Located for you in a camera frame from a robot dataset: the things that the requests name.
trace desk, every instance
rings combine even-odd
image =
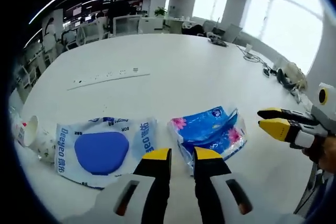
[[[151,74],[67,91],[69,82],[78,76],[108,72],[113,66],[146,68]],[[293,212],[312,162],[300,150],[290,149],[260,129],[257,111],[272,106],[304,109],[276,78],[266,78],[262,69],[261,64],[244,60],[235,45],[215,46],[204,37],[146,34],[100,40],[61,54],[33,87],[22,117],[27,121],[37,115],[52,134],[57,122],[102,116],[156,117],[158,147],[173,149],[165,223],[202,223],[193,178],[166,124],[171,118],[234,104],[245,119],[248,142],[227,165],[262,188],[280,212]],[[99,191],[56,175],[30,150],[16,147],[33,189],[56,218],[82,214],[93,206]]]

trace blue tissue pack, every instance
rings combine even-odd
[[[218,106],[198,114],[174,118],[169,121],[168,128],[191,173],[194,146],[214,150],[226,160],[246,143],[245,123],[237,109],[227,113]]]

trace white bag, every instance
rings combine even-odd
[[[89,187],[105,188],[108,184],[114,182],[117,177],[134,172],[142,156],[156,148],[155,129],[155,118],[143,120],[96,118],[72,125],[57,124],[55,155],[57,173]],[[129,147],[121,166],[117,170],[108,175],[94,175],[80,164],[75,143],[83,135],[106,132],[121,133],[127,139]],[[90,140],[92,146],[95,145],[94,139]]]

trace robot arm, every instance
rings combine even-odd
[[[258,123],[264,131],[290,143],[291,148],[306,148],[310,159],[317,163],[324,140],[336,133],[336,89],[320,84],[311,113],[269,108],[258,111],[258,115],[263,118]]]
[[[297,224],[304,219],[283,215],[263,199],[262,190],[250,185],[243,176],[231,173],[215,151],[194,149],[195,194],[203,224]],[[143,156],[133,174],[98,194],[92,209],[62,221],[68,224],[133,224],[164,222],[169,198],[171,149],[159,149]]]

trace plastic packaging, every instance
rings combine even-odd
[[[226,113],[218,106],[198,114],[171,119],[168,127],[191,174],[194,146],[214,150],[226,160],[246,143],[245,123],[237,109]]]
[[[55,168],[72,181],[105,188],[134,172],[142,156],[156,149],[156,119],[96,118],[57,125]]]
[[[22,121],[19,113],[13,107],[9,107],[9,119],[11,122],[10,128],[12,130],[13,139],[18,141],[19,144],[24,147],[23,139],[26,124]]]

